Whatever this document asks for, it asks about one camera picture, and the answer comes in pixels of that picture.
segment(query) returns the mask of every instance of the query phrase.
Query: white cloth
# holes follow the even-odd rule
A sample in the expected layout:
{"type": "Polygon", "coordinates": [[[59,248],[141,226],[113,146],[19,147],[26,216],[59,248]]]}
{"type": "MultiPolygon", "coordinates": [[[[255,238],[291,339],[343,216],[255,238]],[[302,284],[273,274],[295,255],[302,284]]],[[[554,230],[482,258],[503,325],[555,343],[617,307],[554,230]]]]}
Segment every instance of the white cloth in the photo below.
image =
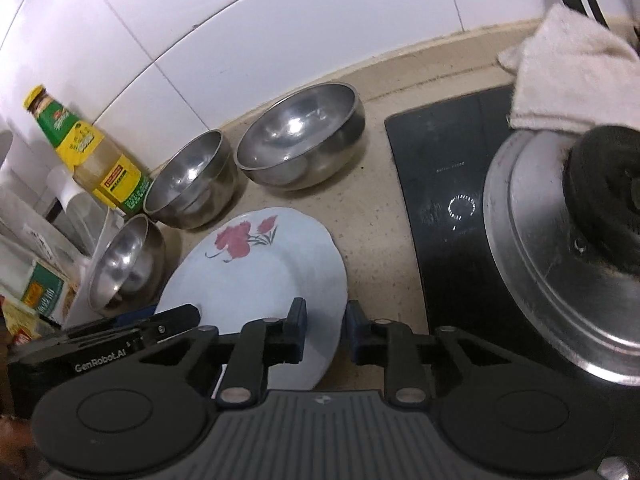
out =
{"type": "Polygon", "coordinates": [[[512,128],[640,130],[640,59],[595,20],[554,5],[533,36],[498,55],[516,73],[512,128]]]}

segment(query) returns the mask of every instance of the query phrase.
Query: kitchen counter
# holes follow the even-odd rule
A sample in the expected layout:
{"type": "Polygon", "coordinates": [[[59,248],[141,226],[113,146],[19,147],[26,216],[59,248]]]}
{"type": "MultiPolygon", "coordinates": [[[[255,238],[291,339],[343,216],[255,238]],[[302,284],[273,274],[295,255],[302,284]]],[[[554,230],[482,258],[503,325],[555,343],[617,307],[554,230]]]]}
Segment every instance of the kitchen counter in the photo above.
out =
{"type": "MultiPolygon", "coordinates": [[[[371,318],[407,323],[428,331],[420,275],[384,120],[391,114],[462,94],[508,84],[513,77],[496,65],[496,55],[530,35],[538,22],[521,22],[455,34],[402,49],[328,75],[349,82],[366,112],[364,150],[328,181],[307,190],[274,192],[242,176],[241,193],[215,224],[196,232],[165,228],[175,262],[227,220],[270,206],[295,208],[331,233],[347,270],[349,298],[371,318]]],[[[630,32],[621,24],[621,34],[630,32]]],[[[267,105],[222,131],[232,145],[267,105]]],[[[320,389],[382,388],[382,370],[356,367],[345,349],[338,353],[320,389]]]]}

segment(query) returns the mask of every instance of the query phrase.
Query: metal lid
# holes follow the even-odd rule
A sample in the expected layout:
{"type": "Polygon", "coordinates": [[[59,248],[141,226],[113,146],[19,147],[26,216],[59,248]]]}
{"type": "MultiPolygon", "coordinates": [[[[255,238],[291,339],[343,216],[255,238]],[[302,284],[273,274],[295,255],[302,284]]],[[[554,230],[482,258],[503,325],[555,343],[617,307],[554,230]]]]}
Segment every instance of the metal lid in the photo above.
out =
{"type": "Polygon", "coordinates": [[[562,172],[572,134],[514,133],[484,183],[484,225],[504,283],[564,357],[607,381],[640,385],[640,278],[606,261],[575,227],[562,172]]]}
{"type": "Polygon", "coordinates": [[[43,85],[38,85],[36,86],[36,88],[31,90],[31,92],[29,92],[29,94],[25,98],[24,103],[22,104],[22,106],[24,106],[24,109],[28,110],[31,104],[35,101],[36,97],[38,97],[44,91],[45,88],[43,85]]]}

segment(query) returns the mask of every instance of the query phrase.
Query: floral plate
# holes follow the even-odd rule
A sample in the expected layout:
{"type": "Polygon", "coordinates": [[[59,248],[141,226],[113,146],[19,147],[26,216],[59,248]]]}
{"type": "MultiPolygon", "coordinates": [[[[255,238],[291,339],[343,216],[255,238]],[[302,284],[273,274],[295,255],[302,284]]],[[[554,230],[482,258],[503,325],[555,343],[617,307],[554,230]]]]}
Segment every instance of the floral plate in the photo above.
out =
{"type": "Polygon", "coordinates": [[[285,317],[295,297],[306,300],[304,357],[297,365],[271,367],[268,386],[310,390],[334,357],[347,302],[342,257],[317,220],[284,207],[230,220],[188,254],[156,312],[191,303],[200,309],[201,325],[225,334],[254,319],[285,317]]]}

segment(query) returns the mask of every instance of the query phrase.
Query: pink flower print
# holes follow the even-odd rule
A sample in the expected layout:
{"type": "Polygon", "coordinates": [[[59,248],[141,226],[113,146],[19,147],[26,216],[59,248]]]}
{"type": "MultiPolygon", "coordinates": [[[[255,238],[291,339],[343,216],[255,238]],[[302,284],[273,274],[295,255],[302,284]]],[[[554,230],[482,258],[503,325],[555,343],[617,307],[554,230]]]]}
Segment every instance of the pink flower print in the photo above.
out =
{"type": "Polygon", "coordinates": [[[263,235],[271,231],[276,223],[277,217],[278,215],[274,215],[270,216],[269,218],[265,218],[262,222],[260,222],[260,225],[258,225],[258,232],[263,235]]]}
{"type": "Polygon", "coordinates": [[[250,230],[251,224],[247,221],[227,227],[216,237],[216,248],[221,251],[230,244],[246,242],[249,239],[250,230]]]}
{"type": "Polygon", "coordinates": [[[230,259],[223,259],[223,261],[228,264],[236,258],[244,258],[247,256],[253,246],[273,245],[273,239],[275,238],[276,231],[278,230],[278,226],[276,225],[277,217],[277,215],[274,215],[265,218],[258,225],[256,234],[253,235],[250,234],[251,223],[246,220],[240,222],[238,225],[226,227],[216,237],[215,246],[218,252],[211,256],[207,253],[204,253],[204,255],[207,258],[215,258],[226,251],[230,256],[230,259]]]}

